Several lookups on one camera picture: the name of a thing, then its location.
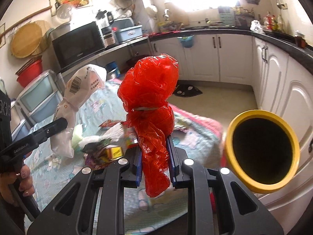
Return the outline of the blue plastic dish tub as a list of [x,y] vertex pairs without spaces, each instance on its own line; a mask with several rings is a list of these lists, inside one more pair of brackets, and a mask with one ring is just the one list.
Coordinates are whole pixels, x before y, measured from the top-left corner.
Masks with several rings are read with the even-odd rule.
[[119,43],[127,42],[129,40],[143,36],[142,25],[118,29],[115,34]]

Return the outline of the red plastic bag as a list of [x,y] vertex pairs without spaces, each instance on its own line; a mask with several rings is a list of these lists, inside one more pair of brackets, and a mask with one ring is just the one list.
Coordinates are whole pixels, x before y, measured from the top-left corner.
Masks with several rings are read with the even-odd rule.
[[117,95],[135,129],[142,150],[145,191],[157,197],[170,186],[166,139],[174,130],[174,112],[167,99],[179,78],[178,61],[168,54],[148,56],[128,70]]

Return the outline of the blue can on shelf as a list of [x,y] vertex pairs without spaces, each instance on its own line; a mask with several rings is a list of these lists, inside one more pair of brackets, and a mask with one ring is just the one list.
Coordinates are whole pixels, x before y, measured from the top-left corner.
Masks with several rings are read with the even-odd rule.
[[115,79],[115,78],[119,78],[121,72],[118,68],[118,65],[115,61],[112,61],[110,63],[108,63],[106,66],[106,71],[107,71],[107,79]]

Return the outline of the brown glass jar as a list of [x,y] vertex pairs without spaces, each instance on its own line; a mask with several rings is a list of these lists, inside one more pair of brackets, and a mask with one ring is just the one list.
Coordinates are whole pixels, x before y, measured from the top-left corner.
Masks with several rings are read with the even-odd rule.
[[301,33],[300,31],[296,30],[294,32],[294,38],[295,38],[295,42],[297,44],[298,47],[300,48],[305,48],[306,47],[306,40],[305,40],[305,35],[303,33]]

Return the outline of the black floor mat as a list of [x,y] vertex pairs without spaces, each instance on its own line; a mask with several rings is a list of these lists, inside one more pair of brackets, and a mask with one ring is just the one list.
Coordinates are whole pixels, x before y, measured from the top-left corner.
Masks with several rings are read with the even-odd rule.
[[200,89],[190,84],[178,84],[173,92],[175,96],[181,98],[195,97],[202,93]]

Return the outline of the framed food picture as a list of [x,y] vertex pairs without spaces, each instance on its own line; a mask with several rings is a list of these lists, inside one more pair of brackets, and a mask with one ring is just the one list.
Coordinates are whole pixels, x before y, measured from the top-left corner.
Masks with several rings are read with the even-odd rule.
[[51,16],[55,16],[57,9],[63,4],[70,4],[76,9],[80,9],[83,7],[91,6],[92,0],[49,0],[49,5],[51,6]]

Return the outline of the black electric kettle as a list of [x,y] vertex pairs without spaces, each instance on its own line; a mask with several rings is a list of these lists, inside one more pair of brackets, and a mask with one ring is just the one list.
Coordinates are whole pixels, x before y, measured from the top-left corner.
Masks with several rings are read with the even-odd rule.
[[109,32],[112,32],[112,24],[114,23],[112,12],[99,10],[95,16],[95,19],[101,34],[105,35]]

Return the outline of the plastic drawer cabinet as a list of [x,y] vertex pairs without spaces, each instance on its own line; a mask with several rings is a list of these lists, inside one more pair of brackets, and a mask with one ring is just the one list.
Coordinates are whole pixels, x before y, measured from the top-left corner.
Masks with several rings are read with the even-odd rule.
[[56,73],[46,70],[11,102],[10,126],[13,141],[27,136],[34,125],[55,113],[57,105],[62,101],[56,81]]

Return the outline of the yellow rimmed trash bin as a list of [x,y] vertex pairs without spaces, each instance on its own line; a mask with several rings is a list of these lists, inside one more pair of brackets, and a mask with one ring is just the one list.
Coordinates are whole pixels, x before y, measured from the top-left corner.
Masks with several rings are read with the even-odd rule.
[[227,167],[253,192],[269,194],[286,186],[300,162],[291,126],[265,110],[248,110],[229,124],[223,147]]

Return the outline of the white printed plastic bag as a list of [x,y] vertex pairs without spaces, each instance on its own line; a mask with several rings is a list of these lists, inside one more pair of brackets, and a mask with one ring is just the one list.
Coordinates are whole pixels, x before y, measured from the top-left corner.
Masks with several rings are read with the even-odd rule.
[[106,78],[107,71],[104,67],[89,64],[77,70],[66,83],[64,96],[57,106],[54,120],[65,118],[67,127],[50,138],[51,150],[54,154],[67,158],[74,157],[71,141],[76,124],[76,113],[91,94],[105,87]]

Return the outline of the white tissue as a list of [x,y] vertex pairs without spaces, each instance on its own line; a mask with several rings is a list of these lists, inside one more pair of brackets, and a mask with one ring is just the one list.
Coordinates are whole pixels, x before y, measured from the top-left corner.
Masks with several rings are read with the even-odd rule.
[[109,128],[103,135],[98,136],[87,136],[82,138],[78,143],[79,147],[82,149],[89,143],[97,143],[105,139],[110,140],[110,142],[117,142],[124,137],[124,129],[122,123],[117,123],[113,127]]

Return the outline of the yellow small carton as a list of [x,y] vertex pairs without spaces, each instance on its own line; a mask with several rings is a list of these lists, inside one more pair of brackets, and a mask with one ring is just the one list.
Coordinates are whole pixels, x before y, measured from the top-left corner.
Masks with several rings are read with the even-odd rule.
[[120,146],[107,146],[104,149],[103,158],[106,162],[111,162],[113,160],[117,160],[123,156],[123,151]]

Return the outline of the blue hanging basket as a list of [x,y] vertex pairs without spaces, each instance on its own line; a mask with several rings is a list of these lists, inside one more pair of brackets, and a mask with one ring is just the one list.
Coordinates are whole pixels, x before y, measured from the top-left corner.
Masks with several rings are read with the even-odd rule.
[[194,36],[178,37],[183,48],[191,48],[194,45]]

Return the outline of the red plastic basin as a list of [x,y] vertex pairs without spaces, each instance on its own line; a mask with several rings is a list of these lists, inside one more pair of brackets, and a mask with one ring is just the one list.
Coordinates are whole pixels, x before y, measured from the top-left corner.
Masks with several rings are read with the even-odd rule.
[[43,72],[42,59],[32,61],[28,65],[24,65],[16,74],[17,82],[21,87],[25,88],[32,80]]

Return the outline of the black microwave oven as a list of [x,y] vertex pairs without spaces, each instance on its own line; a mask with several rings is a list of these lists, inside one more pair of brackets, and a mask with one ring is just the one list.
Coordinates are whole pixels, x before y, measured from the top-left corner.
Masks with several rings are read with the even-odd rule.
[[52,41],[52,46],[61,69],[104,49],[94,21],[57,37]]

